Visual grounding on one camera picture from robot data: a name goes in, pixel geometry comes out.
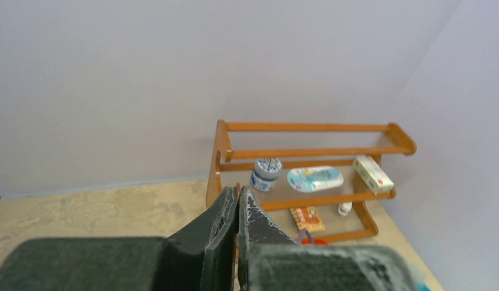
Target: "beige floor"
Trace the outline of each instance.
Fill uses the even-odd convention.
[[[0,201],[0,265],[18,244],[30,238],[169,236],[204,211],[206,184],[206,180],[193,180]],[[442,290],[383,208],[377,202],[368,206],[380,234],[344,243],[390,246],[422,273],[431,290]],[[360,227],[353,213],[342,218],[334,206],[320,207],[319,212],[331,232]],[[290,236],[297,237],[288,211],[269,215]]]

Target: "red object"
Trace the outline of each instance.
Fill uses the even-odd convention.
[[[315,241],[315,244],[328,244],[325,240],[320,238],[314,238],[313,241]],[[308,239],[305,239],[301,242],[301,244],[310,244],[310,241]]]

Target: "blue and white ceramic container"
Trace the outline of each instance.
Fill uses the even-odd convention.
[[[251,173],[251,186],[261,192],[268,192],[280,177],[283,165],[277,158],[260,158]]]

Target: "small white bottle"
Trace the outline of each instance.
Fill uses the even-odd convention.
[[[353,208],[353,202],[340,203],[338,205],[338,213],[342,216],[347,216]]]

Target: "white box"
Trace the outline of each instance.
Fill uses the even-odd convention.
[[[353,168],[374,194],[388,193],[394,187],[387,174],[370,156],[357,156],[353,161]]]

